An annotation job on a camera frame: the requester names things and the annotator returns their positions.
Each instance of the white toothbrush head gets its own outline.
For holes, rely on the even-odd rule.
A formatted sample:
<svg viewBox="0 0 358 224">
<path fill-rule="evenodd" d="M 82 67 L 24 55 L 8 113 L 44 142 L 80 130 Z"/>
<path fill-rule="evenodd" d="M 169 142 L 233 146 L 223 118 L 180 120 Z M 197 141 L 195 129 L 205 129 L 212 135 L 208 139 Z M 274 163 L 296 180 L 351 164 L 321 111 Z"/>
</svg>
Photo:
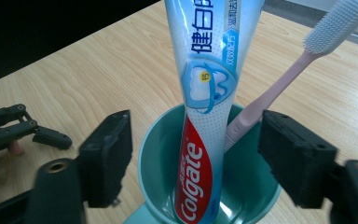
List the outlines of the white toothbrush head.
<svg viewBox="0 0 358 224">
<path fill-rule="evenodd" d="M 329 54 L 357 27 L 358 0 L 340 0 L 309 33 L 304 48 L 311 54 Z"/>
</svg>

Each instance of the red label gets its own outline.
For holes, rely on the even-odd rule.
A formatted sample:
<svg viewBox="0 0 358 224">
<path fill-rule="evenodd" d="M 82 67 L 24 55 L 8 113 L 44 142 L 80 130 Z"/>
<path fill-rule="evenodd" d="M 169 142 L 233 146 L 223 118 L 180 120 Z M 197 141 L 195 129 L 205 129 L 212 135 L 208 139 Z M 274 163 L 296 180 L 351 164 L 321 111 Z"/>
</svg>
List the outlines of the red label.
<svg viewBox="0 0 358 224">
<path fill-rule="evenodd" d="M 198 223 L 211 198 L 212 167 L 199 134 L 186 117 L 176 184 L 175 210 L 185 223 Z"/>
</svg>

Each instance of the teal cup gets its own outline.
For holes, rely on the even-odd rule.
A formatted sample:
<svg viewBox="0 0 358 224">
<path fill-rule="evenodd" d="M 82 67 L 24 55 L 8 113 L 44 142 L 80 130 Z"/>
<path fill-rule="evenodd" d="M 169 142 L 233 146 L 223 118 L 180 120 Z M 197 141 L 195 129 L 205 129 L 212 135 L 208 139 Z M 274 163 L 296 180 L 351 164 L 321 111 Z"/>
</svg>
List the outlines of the teal cup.
<svg viewBox="0 0 358 224">
<path fill-rule="evenodd" d="M 228 121 L 241 112 L 232 106 Z M 173 206 L 185 108 L 176 106 L 149 129 L 141 145 L 138 176 L 145 203 L 126 221 L 180 223 Z M 281 187 L 257 153 L 260 123 L 225 154 L 220 210 L 214 223 L 256 223 L 272 208 Z"/>
</svg>

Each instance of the table surface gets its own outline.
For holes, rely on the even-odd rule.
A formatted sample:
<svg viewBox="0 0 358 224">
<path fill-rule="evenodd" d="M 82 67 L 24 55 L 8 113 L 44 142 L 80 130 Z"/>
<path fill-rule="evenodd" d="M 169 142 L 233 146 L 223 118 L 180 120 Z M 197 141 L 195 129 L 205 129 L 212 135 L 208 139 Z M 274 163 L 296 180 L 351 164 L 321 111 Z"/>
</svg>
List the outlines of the table surface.
<svg viewBox="0 0 358 224">
<path fill-rule="evenodd" d="M 303 51 L 310 28 L 262 12 L 235 103 L 248 105 Z M 0 152 L 0 202 L 33 186 L 48 161 L 75 158 L 77 149 L 108 115 L 129 109 L 134 153 L 115 208 L 87 209 L 89 223 L 122 223 L 144 201 L 137 163 L 142 140 L 165 111 L 183 102 L 163 2 L 145 8 L 67 48 L 0 79 L 0 107 L 25 104 L 42 126 L 68 134 L 67 151 L 20 140 L 20 156 Z M 339 163 L 358 160 L 358 45 L 344 42 L 314 62 L 270 107 L 340 149 Z M 261 223 L 328 223 L 323 210 L 295 208 L 282 192 Z"/>
</svg>

